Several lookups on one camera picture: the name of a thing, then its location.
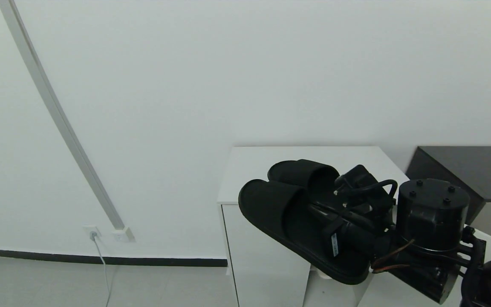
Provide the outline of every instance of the pair of slippers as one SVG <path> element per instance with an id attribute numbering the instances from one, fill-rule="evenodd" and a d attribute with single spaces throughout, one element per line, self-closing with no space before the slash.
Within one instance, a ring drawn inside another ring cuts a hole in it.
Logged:
<path id="1" fill-rule="evenodd" d="M 268 175 L 268 182 L 255 179 L 240 190 L 238 204 L 244 217 L 329 277 L 343 284 L 363 282 L 369 274 L 369 257 L 352 248 L 327 252 L 323 236 L 327 225 L 312 214 L 315 203 L 343 210 L 345 200 L 334 193 L 337 170 L 302 159 L 277 163 Z"/>

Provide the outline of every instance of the black cable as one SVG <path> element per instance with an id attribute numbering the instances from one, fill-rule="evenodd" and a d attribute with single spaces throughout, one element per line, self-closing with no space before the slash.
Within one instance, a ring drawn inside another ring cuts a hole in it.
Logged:
<path id="1" fill-rule="evenodd" d="M 347 196 L 356 196 L 359 194 L 364 194 L 364 193 L 370 192 L 376 188 L 385 187 L 387 185 L 391 185 L 391 190 L 389 192 L 389 195 L 390 195 L 390 197 L 393 198 L 393 196 L 395 196 L 395 193 L 397 192 L 397 181 L 395 181 L 393 179 L 382 180 L 380 182 L 374 183 L 374 184 L 372 184 L 370 186 L 366 186 L 366 187 L 359 187 L 359 188 L 353 188 L 351 190 L 338 191 L 338 193 L 344 194 Z"/>

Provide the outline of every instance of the black cylindrical motor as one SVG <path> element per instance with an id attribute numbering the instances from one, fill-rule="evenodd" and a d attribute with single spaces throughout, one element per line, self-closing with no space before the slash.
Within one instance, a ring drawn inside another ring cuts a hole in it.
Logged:
<path id="1" fill-rule="evenodd" d="M 411 180 L 399 188 L 396 231 L 411 249 L 455 252 L 462 238 L 469 195 L 447 181 Z"/>
<path id="2" fill-rule="evenodd" d="M 429 262 L 430 255 L 455 257 L 462 239 L 469 195 L 447 181 L 411 180 L 399 188 L 395 239 L 411 243 L 394 259 L 419 266 L 391 270 L 397 278 L 442 304 L 458 277 L 451 262 Z"/>

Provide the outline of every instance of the robotic arm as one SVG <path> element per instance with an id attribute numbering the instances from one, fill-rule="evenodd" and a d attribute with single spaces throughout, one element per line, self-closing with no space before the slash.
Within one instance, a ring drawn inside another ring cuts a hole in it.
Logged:
<path id="1" fill-rule="evenodd" d="M 282 184 L 300 186 L 308 197 L 299 201 L 294 196 L 282 206 L 281 215 L 275 214 L 281 218 L 270 220 L 265 214 L 260 222 L 255 218 L 255 211 L 251 211 L 255 206 L 248 205 L 253 197 L 242 194 L 269 194 L 271 181 L 263 188 L 257 182 L 257 191 L 253 191 L 248 183 L 240 192 L 240 209 L 244 216 L 312 264 L 316 265 L 316 261 L 324 257 L 324 265 L 318 268 L 328 270 L 330 276 L 331 266 L 338 269 L 338 266 L 345 267 L 347 262 L 354 265 L 352 259 L 343 255 L 353 251 L 368 258 L 372 273 L 389 272 L 439 304 L 444 303 L 461 275 L 461 306 L 491 307 L 491 262 L 484 263 L 486 242 L 475 237 L 473 228 L 464 227 L 469 205 L 469 195 L 464 190 L 436 179 L 407 181 L 399 187 L 396 202 L 397 182 L 377 182 L 362 165 L 337 176 L 331 185 L 327 185 L 331 169 L 325 168 L 320 175 L 319 170 L 323 167 L 312 167 L 312 163 L 315 162 L 299 165 L 302 170 L 288 170 L 288 179 L 285 176 L 274 179 L 272 175 L 272 181 L 278 181 L 273 187 L 273 198 L 278 197 L 279 189 L 286 188 Z M 304 165 L 308 165 L 309 171 L 304 171 Z M 388 185 L 391 189 L 386 193 L 383 187 Z M 331 197 L 323 194 L 328 189 Z M 306 210 L 293 215 L 299 207 Z M 300 219 L 309 222 L 294 227 L 289 226 L 291 223 L 286 222 L 286 218 L 293 221 L 293 225 L 299 225 Z M 277 231 L 271 231 L 271 223 L 281 223 L 284 235 L 278 236 Z M 312 234 L 317 236 L 316 241 L 321 246 L 317 253 L 323 255 L 316 255 L 316 244 L 301 244 L 300 232 L 303 232 L 302 237 L 310 235 L 310 241 Z M 466 270 L 464 274 L 460 271 L 462 268 Z"/>

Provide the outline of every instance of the power cord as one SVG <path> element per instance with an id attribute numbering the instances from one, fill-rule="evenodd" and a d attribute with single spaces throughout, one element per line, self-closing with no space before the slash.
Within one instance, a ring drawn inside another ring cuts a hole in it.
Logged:
<path id="1" fill-rule="evenodd" d="M 104 264 L 105 286 L 107 286 L 107 302 L 105 303 L 105 307 L 107 307 L 107 306 L 109 306 L 109 299 L 111 298 L 111 288 L 109 288 L 109 282 L 107 281 L 107 266 L 105 265 L 104 257 L 101 256 L 100 247 L 98 246 L 98 243 L 96 242 L 97 236 L 98 236 L 98 234 L 96 232 L 94 232 L 94 231 L 90 232 L 90 239 L 96 245 L 96 249 L 98 250 L 98 255 L 100 255 L 101 262 L 102 262 L 102 264 Z"/>

